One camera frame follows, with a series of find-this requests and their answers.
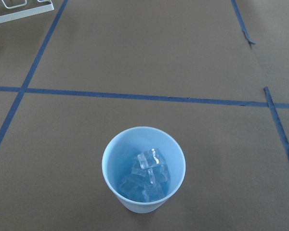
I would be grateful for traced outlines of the light blue plastic cup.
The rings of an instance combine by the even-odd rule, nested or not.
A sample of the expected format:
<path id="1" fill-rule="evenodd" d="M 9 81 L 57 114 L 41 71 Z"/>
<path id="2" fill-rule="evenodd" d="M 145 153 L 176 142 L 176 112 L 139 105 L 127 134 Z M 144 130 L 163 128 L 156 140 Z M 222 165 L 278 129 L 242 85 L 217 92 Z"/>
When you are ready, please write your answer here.
<path id="1" fill-rule="evenodd" d="M 152 127 L 134 127 L 116 135 L 106 146 L 102 173 L 106 184 L 130 211 L 158 209 L 180 188 L 185 157 L 178 142 Z"/>

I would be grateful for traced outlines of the ice cubes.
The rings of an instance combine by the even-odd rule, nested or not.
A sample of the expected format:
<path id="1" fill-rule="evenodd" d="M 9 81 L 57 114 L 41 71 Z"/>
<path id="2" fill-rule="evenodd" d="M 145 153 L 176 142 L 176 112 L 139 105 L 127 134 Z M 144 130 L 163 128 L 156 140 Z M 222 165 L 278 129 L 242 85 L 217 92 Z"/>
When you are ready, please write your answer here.
<path id="1" fill-rule="evenodd" d="M 154 202 L 167 195 L 170 181 L 165 158 L 159 149 L 152 148 L 132 159 L 130 168 L 118 183 L 118 193 L 132 201 Z"/>

